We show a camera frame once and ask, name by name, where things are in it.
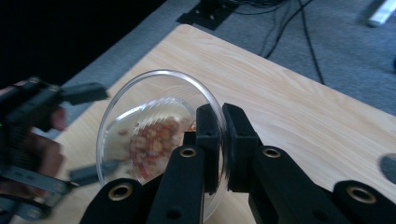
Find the black clamp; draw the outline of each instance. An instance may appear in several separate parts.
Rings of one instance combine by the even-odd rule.
[[[231,138],[223,168],[229,172],[228,189],[249,194],[257,223],[396,223],[395,203],[375,189],[352,180],[337,183],[333,192],[322,189],[286,151],[264,146],[241,108],[225,104],[223,113]],[[144,186],[130,179],[109,182],[81,223],[202,223],[203,195],[219,183],[213,178],[219,164],[210,161],[219,160],[215,124],[209,105],[198,108],[197,132],[185,133],[163,175]],[[111,190],[129,182],[138,191],[109,200]],[[120,190],[120,196],[126,192]]]
[[[50,193],[43,203],[0,194],[0,207],[27,220],[47,217],[62,197],[79,184],[36,173],[40,159],[27,153],[22,143],[32,127],[47,132],[50,116],[63,101],[72,105],[106,99],[98,83],[68,88],[50,85],[38,77],[30,78],[0,96],[0,176]]]

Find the glass petri dish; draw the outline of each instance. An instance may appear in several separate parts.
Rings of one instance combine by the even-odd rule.
[[[156,70],[126,83],[109,103],[97,137],[96,167],[101,185],[132,178],[142,185],[165,171],[183,133],[194,131],[196,109],[209,104],[220,133],[219,185],[205,194],[204,221],[216,210],[227,188],[226,122],[210,91],[195,78]]]

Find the wooden table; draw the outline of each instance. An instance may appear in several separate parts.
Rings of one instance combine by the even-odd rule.
[[[379,159],[396,153],[396,118],[284,67],[180,25],[110,90],[155,69],[196,77],[219,103],[242,107],[265,145],[285,149],[325,189],[354,179],[396,202],[396,186],[380,172]],[[109,100],[95,103],[57,141],[64,145],[67,170],[95,162],[99,122]],[[77,189],[37,223],[78,223],[99,185]],[[246,194],[227,192],[206,223],[255,223]]]

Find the wire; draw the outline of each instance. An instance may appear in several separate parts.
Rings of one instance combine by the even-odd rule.
[[[234,10],[233,10],[233,13],[238,14],[238,15],[243,15],[243,16],[254,16],[254,15],[261,15],[261,14],[265,14],[265,13],[270,13],[270,12],[273,12],[273,11],[277,11],[280,7],[281,7],[281,6],[278,6],[278,7],[276,7],[276,8],[271,9],[271,10],[268,10],[268,11],[252,12],[252,13],[239,12],[239,11],[234,11]]]
[[[303,3],[302,3],[301,0],[298,0],[298,2],[300,4],[300,8],[302,9],[301,10],[301,16],[302,16],[302,20],[303,20],[303,27],[304,27],[304,33],[305,33],[306,41],[308,42],[308,47],[309,47],[309,50],[311,51],[312,60],[314,61],[314,66],[315,66],[315,69],[317,70],[317,73],[318,73],[319,82],[322,85],[326,85],[325,82],[324,82],[323,75],[322,75],[322,73],[320,71],[320,67],[318,65],[318,59],[317,59],[317,56],[315,54],[314,47],[312,45],[311,36],[309,35],[309,32],[308,32],[308,27],[306,25],[306,17],[305,17],[305,10],[303,8]]]
[[[282,4],[285,0],[228,0],[228,2],[237,5],[250,5],[259,8],[275,7]]]
[[[275,44],[273,45],[273,47],[271,48],[271,50],[267,53],[267,55],[264,57],[265,59],[268,59],[271,55],[272,55],[272,53],[274,52],[274,50],[276,49],[276,46],[277,46],[277,44],[279,43],[279,40],[280,40],[280,38],[282,37],[282,35],[283,35],[283,32],[285,32],[285,29],[286,29],[286,27],[288,26],[288,24],[289,24],[289,22],[291,21],[291,20],[293,20],[293,18],[300,12],[300,11],[302,11],[306,6],[308,6],[312,1],[314,1],[314,0],[309,0],[308,2],[306,2],[305,4],[303,4],[302,6],[300,6],[300,8],[299,9],[297,9],[297,11],[295,11],[290,17],[289,17],[289,19],[285,22],[285,24],[282,26],[282,28],[280,29],[280,32],[279,32],[279,34],[277,35],[277,38],[276,38],[276,42],[275,42]]]
[[[286,19],[286,16],[289,14],[290,5],[291,5],[290,2],[291,2],[291,1],[289,1],[288,8],[286,9],[285,13],[283,14],[283,17],[282,17],[282,19],[281,19],[281,21],[280,21],[280,24],[283,24],[283,22],[284,22],[285,19]],[[268,32],[268,34],[265,36],[264,40],[262,41],[262,49],[261,49],[260,52],[258,53],[259,56],[262,56],[262,54],[264,53],[265,44],[267,43],[268,38],[271,36],[271,34],[272,34],[273,31],[275,30],[275,28],[276,28],[276,11],[274,12],[274,15],[273,15],[273,26],[271,27],[270,31]]]

